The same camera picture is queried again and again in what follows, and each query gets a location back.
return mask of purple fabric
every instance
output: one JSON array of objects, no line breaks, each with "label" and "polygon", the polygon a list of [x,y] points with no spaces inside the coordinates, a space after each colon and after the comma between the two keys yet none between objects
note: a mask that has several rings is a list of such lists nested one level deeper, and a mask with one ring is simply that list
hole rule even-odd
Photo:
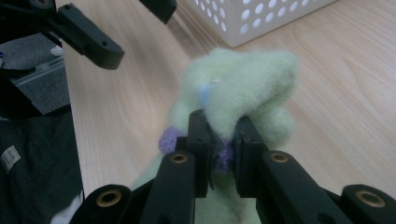
[{"label": "purple fabric", "polygon": [[[167,128],[160,139],[160,151],[163,154],[175,151],[176,141],[180,136],[186,136],[186,134],[172,126]],[[228,172],[233,168],[233,148],[230,140],[223,139],[222,142],[225,148],[215,156],[213,169],[218,172]]]},{"label": "purple fabric", "polygon": [[164,154],[175,151],[176,141],[180,136],[186,136],[186,134],[173,126],[167,128],[160,139],[160,151]]}]

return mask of white plastic basket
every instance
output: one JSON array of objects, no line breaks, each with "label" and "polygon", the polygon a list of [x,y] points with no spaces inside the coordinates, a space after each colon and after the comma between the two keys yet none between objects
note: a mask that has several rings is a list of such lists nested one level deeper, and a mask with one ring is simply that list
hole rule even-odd
[{"label": "white plastic basket", "polygon": [[335,0],[186,1],[230,47],[236,47]]}]

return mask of stuffed animal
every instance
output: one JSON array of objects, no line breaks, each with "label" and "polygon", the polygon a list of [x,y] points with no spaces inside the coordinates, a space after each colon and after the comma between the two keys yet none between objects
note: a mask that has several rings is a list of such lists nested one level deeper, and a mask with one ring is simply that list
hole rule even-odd
[{"label": "stuffed animal", "polygon": [[[195,223],[260,223],[254,199],[236,193],[231,141],[237,121],[249,116],[270,149],[279,149],[292,130],[292,119],[281,106],[296,84],[297,58],[286,51],[238,52],[213,49],[193,60],[180,84],[176,103],[169,112],[169,126],[159,142],[162,153],[175,150],[179,136],[186,136],[189,115],[203,109],[223,148],[214,158],[213,182],[205,199],[197,199]],[[154,177],[160,158],[143,177]],[[140,178],[143,183],[149,178]]]}]

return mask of wooden table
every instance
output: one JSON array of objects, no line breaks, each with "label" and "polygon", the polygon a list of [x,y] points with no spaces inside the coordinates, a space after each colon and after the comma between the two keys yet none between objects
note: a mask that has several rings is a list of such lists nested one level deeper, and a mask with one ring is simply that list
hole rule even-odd
[{"label": "wooden table", "polygon": [[[72,1],[126,51],[108,71],[64,48],[86,195],[133,184],[158,153],[183,69],[222,46],[184,1],[167,25],[138,1]],[[235,49],[298,55],[287,102],[296,128],[286,147],[337,194],[363,183],[396,198],[395,12],[393,0],[340,0]]]}]

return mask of clothing label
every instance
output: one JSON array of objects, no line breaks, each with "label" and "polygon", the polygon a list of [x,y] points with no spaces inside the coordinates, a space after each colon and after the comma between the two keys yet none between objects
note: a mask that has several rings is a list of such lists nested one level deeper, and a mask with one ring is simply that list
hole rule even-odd
[{"label": "clothing label", "polygon": [[1,165],[3,166],[3,169],[7,172],[11,170],[11,168],[14,166],[15,162],[21,159],[20,154],[18,153],[17,149],[12,146],[9,147],[3,155],[1,155]]}]

